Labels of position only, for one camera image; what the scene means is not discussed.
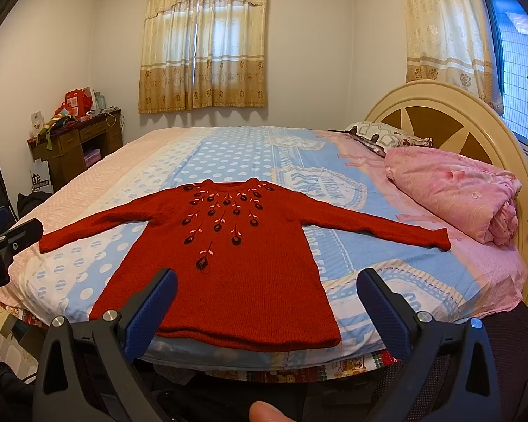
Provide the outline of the person's right hand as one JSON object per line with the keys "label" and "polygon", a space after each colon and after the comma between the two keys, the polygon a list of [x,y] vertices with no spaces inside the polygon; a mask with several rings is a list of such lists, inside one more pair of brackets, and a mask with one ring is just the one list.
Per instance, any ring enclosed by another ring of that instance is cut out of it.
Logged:
{"label": "person's right hand", "polygon": [[276,407],[263,402],[256,401],[249,409],[250,422],[294,422]]}

